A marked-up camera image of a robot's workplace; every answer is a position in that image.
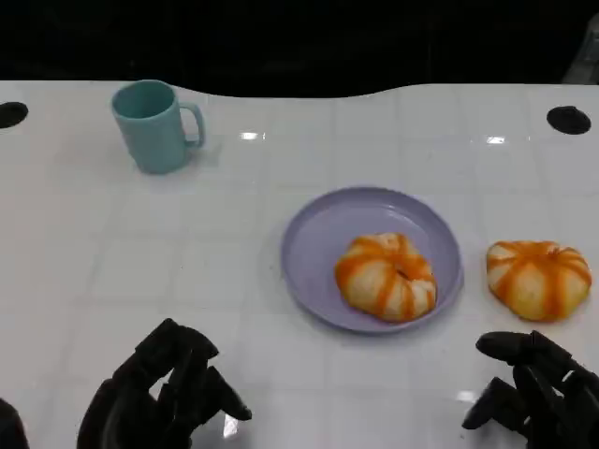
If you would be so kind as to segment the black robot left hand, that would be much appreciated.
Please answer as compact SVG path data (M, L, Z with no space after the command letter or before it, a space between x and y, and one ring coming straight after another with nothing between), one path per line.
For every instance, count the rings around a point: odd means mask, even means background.
M223 412L252 419L240 395L209 361L217 347L168 318L96 391L79 448L189 448L194 431Z

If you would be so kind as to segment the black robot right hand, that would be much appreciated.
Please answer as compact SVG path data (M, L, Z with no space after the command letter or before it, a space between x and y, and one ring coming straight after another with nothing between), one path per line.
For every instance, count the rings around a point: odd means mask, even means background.
M510 366L514 383L493 378L463 428L494 421L523 436L528 448L598 446L598 376L562 346L534 330L488 332L475 347Z

